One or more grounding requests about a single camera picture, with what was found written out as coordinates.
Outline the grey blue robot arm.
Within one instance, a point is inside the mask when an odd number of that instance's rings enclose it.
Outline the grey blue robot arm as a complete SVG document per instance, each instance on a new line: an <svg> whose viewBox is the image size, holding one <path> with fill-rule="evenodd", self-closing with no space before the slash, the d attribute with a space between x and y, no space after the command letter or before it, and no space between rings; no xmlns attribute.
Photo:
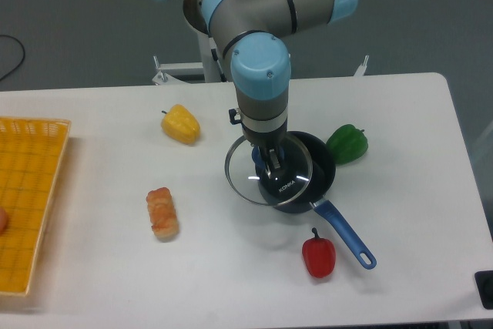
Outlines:
<svg viewBox="0 0 493 329"><path fill-rule="evenodd" d="M261 166L282 166L287 131L289 52L283 37L353 14L358 0L201 0L206 33L235 85L245 138L260 153Z"/></svg>

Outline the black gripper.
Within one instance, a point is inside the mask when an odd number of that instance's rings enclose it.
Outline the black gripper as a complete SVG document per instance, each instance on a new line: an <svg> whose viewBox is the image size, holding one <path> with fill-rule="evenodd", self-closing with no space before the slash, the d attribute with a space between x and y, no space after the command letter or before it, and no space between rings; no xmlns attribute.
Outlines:
<svg viewBox="0 0 493 329"><path fill-rule="evenodd" d="M241 123L243 135L251 144L259 147L259 154L263 171L268 179L271 172L281 169L282 156L280 143L287 132L287 121L281 123L274 121L252 121Z"/></svg>

